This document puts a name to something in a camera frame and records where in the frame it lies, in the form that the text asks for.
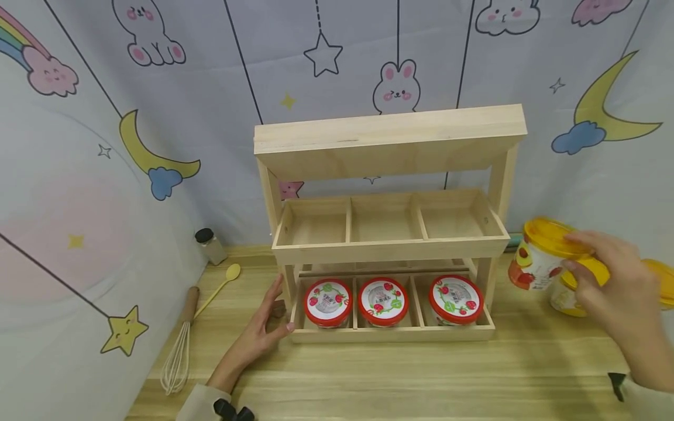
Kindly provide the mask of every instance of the yellow cup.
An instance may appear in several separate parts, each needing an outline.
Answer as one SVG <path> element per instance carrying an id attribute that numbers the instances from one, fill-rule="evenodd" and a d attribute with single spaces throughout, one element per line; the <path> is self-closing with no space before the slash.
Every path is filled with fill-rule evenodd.
<path id="1" fill-rule="evenodd" d="M 591 249 L 564 238 L 573 230 L 548 218 L 527 221 L 524 238 L 508 268 L 510 281 L 523 290 L 546 290 L 564 272 L 564 259 L 590 257 Z"/>
<path id="2" fill-rule="evenodd" d="M 608 268 L 594 257 L 578 260 L 578 263 L 587 267 L 596 277 L 599 285 L 606 284 L 611 276 Z M 578 281 L 571 272 L 564 272 L 559 281 L 552 285 L 550 305 L 553 309 L 573 317 L 587 317 L 588 313 L 576 301 Z"/>
<path id="3" fill-rule="evenodd" d="M 660 304 L 662 309 L 674 309 L 674 269 L 653 259 L 644 259 L 642 262 L 660 278 Z"/>

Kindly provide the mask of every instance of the hanging star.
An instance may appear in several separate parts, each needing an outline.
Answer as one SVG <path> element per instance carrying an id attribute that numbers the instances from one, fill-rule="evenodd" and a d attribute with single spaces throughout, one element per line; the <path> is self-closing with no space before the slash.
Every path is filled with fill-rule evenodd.
<path id="1" fill-rule="evenodd" d="M 83 249 L 84 248 L 84 235 L 70 235 L 68 234 L 68 250 L 70 249 Z"/>
<path id="2" fill-rule="evenodd" d="M 313 62 L 313 76 L 319 77 L 325 71 L 338 75 L 337 57 L 343 49 L 341 45 L 328 44 L 323 31 L 319 31 L 316 46 L 304 52 L 304 55 Z"/>
<path id="3" fill-rule="evenodd" d="M 98 144 L 98 147 L 100 148 L 100 151 L 98 153 L 98 156 L 104 156 L 108 159 L 110 159 L 110 151 L 113 150 L 112 148 L 106 148 L 100 143 Z"/>
<path id="4" fill-rule="evenodd" d="M 133 307 L 124 317 L 108 317 L 108 324 L 112 334 L 100 353 L 105 354 L 119 348 L 127 357 L 133 352 L 135 339 L 150 327 L 138 320 L 138 306 Z"/>
<path id="5" fill-rule="evenodd" d="M 304 181 L 279 181 L 278 188 L 281 189 L 281 200 L 299 199 L 297 193 L 304 185 Z"/>
<path id="6" fill-rule="evenodd" d="M 296 101 L 297 100 L 295 98 L 293 98 L 292 96 L 290 96 L 290 94 L 286 91 L 286 97 L 283 98 L 283 101 L 281 101 L 281 105 L 286 107 L 288 110 L 292 110 L 293 105 L 295 105 Z"/>
<path id="7" fill-rule="evenodd" d="M 557 79 L 557 82 L 555 82 L 555 84 L 550 87 L 550 89 L 552 89 L 552 95 L 556 94 L 558 89 L 563 88 L 564 86 L 566 86 L 566 84 L 563 84 L 561 82 L 560 77 L 559 79 Z"/>

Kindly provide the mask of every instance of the person's hand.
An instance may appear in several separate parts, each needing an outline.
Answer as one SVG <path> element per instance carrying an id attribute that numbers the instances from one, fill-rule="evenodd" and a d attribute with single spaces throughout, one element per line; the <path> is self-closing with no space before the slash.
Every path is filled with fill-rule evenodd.
<path id="1" fill-rule="evenodd" d="M 594 249 L 611 274 L 600 287 L 587 267 L 565 260 L 578 281 L 576 300 L 620 347 L 637 383 L 674 392 L 674 350 L 660 314 L 660 281 L 637 247 L 603 232 L 575 231 L 566 238 Z"/>
<path id="2" fill-rule="evenodd" d="M 270 317 L 281 318 L 286 308 L 283 300 L 276 301 L 282 292 L 283 275 L 279 275 L 267 290 L 255 314 L 241 335 L 227 350 L 206 385 L 231 393 L 241 372 L 262 354 L 271 350 L 284 337 L 295 330 L 293 323 L 281 323 L 267 332 Z"/>

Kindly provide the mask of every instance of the whisk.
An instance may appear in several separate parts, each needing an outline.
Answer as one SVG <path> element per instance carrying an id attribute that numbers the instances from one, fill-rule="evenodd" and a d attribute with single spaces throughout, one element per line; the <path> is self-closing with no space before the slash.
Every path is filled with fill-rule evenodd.
<path id="1" fill-rule="evenodd" d="M 189 328 L 194 320 L 198 300 L 199 288 L 193 286 L 187 291 L 185 307 L 180 315 L 179 321 L 183 325 L 180 328 L 178 339 L 176 339 L 171 353 L 168 354 L 168 358 L 162 367 L 160 381 L 166 396 L 180 392 L 187 381 L 187 373 L 189 372 Z"/>

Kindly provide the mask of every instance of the black string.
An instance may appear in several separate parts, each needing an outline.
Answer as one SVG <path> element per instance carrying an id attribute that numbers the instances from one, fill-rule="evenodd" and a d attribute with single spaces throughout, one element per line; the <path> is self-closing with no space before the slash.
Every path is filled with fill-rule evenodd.
<path id="1" fill-rule="evenodd" d="M 47 8 L 49 8 L 49 11 L 51 12 L 52 16 L 54 16 L 54 19 L 56 19 L 56 22 L 57 22 L 57 23 L 59 24 L 59 26 L 61 27 L 63 33 L 65 33 L 66 37 L 68 37 L 68 40 L 69 40 L 70 43 L 73 45 L 73 48 L 75 49 L 75 51 L 78 52 L 78 55 L 80 56 L 80 58 L 81 58 L 82 61 L 84 62 L 84 65 L 86 66 L 86 68 L 89 69 L 89 73 L 91 73 L 91 76 L 94 77 L 94 80 L 95 80 L 96 83 L 98 84 L 98 87 L 100 88 L 100 90 L 103 91 L 103 94 L 105 95 L 106 98 L 108 98 L 108 101 L 110 102 L 110 105 L 113 106 L 113 108 L 115 109 L 115 112 L 117 113 L 117 115 L 119 115 L 119 118 L 121 119 L 121 118 L 122 118 L 122 114 L 121 114 L 121 113 L 119 112 L 119 110 L 117 109 L 117 106 L 115 106 L 115 103 L 113 102 L 113 99 L 110 98 L 110 95 L 108 95 L 108 92 L 107 92 L 107 91 L 105 90 L 105 88 L 103 87 L 103 84 L 100 82 L 100 80 L 98 80 L 98 77 L 96 76 L 96 74 L 94 73 L 94 71 L 91 69 L 91 66 L 89 66 L 89 63 L 87 63 L 87 60 L 85 60 L 84 56 L 82 55 L 82 52 L 80 51 L 80 49 L 78 48 L 78 46 L 75 45 L 75 41 L 73 41 L 73 38 L 70 36 L 70 34 L 68 33 L 68 31 L 65 30 L 65 26 L 63 26 L 63 24 L 61 23 L 61 20 L 59 19 L 59 17 L 56 16 L 56 12 L 54 12 L 54 9 L 51 8 L 51 5 L 49 4 L 49 2 L 48 2 L 47 0 L 44 0 L 44 4 L 47 5 Z"/>
<path id="2" fill-rule="evenodd" d="M 396 23 L 396 28 L 396 66 L 400 70 L 400 0 L 398 0 L 398 22 Z"/>
<path id="3" fill-rule="evenodd" d="M 12 242 L 9 238 L 7 238 L 2 232 L 0 232 L 0 238 L 2 238 L 7 244 L 9 244 L 16 251 L 21 253 L 25 258 L 27 258 L 28 260 L 33 262 L 37 267 L 39 267 L 43 271 L 47 272 L 48 275 L 50 275 L 52 278 L 54 278 L 61 285 L 65 286 L 68 290 L 70 290 L 70 292 L 72 292 L 76 296 L 80 297 L 84 302 L 89 304 L 94 310 L 98 311 L 100 314 L 104 315 L 106 318 L 108 318 L 108 319 L 110 318 L 110 316 L 108 316 L 107 313 L 105 313 L 97 305 L 95 305 L 93 302 L 91 302 L 91 300 L 89 300 L 89 298 L 86 298 L 84 295 L 80 294 L 75 288 L 68 285 L 68 283 L 66 281 L 59 278 L 59 276 L 57 276 L 54 272 L 49 270 L 49 268 L 47 268 L 46 266 L 41 264 L 39 261 L 37 261 L 37 259 L 35 259 L 33 256 L 29 255 L 27 252 L 25 252 L 25 250 L 23 250 L 21 247 L 14 244 L 14 242 Z"/>
<path id="4" fill-rule="evenodd" d="M 466 33 L 466 46 L 464 48 L 464 59 L 463 64 L 461 64 L 461 79 L 459 81 L 459 92 L 456 95 L 456 106 L 454 108 L 459 108 L 461 103 L 461 91 L 463 90 L 463 77 L 466 74 L 466 60 L 468 58 L 468 43 L 470 42 L 470 33 L 472 32 L 472 16 L 475 12 L 475 0 L 472 0 L 472 5 L 470 6 L 470 19 L 468 19 L 468 32 Z M 449 179 L 450 174 L 445 173 L 445 187 L 443 190 L 447 190 L 447 180 Z"/>
<path id="5" fill-rule="evenodd" d="M 227 10 L 227 17 L 229 18 L 229 26 L 232 27 L 232 33 L 234 34 L 234 41 L 237 43 L 237 49 L 239 50 L 239 57 L 241 58 L 241 64 L 243 65 L 243 71 L 246 73 L 246 79 L 248 80 L 248 88 L 251 91 L 251 96 L 253 96 L 253 102 L 255 103 L 255 110 L 257 111 L 257 117 L 259 118 L 259 123 L 264 124 L 262 121 L 262 114 L 259 111 L 259 106 L 257 105 L 257 98 L 255 97 L 255 91 L 253 91 L 253 84 L 251 83 L 251 77 L 248 74 L 248 66 L 246 66 L 246 60 L 243 59 L 243 53 L 241 52 L 241 44 L 239 44 L 239 37 L 237 36 L 237 30 L 234 28 L 234 21 L 232 21 L 232 13 L 229 11 L 229 5 L 227 0 L 224 1 L 224 8 Z"/>
<path id="6" fill-rule="evenodd" d="M 625 54 L 627 53 L 627 49 L 630 47 L 630 43 L 632 43 L 632 38 L 634 38 L 634 34 L 636 34 L 636 30 L 639 28 L 639 24 L 641 24 L 641 19 L 644 17 L 644 13 L 646 13 L 646 8 L 648 8 L 648 4 L 650 3 L 650 0 L 646 0 L 646 5 L 644 6 L 644 9 L 641 11 L 641 15 L 639 15 L 639 20 L 636 21 L 636 26 L 634 26 L 634 30 L 632 31 L 632 35 L 630 35 L 630 39 L 627 40 L 627 44 L 625 44 L 625 49 L 623 50 L 623 55 L 620 56 L 625 57 Z"/>
<path id="7" fill-rule="evenodd" d="M 321 32 L 323 28 L 321 27 L 321 11 L 318 7 L 318 0 L 314 0 L 316 2 L 316 18 L 318 19 L 318 32 Z"/>

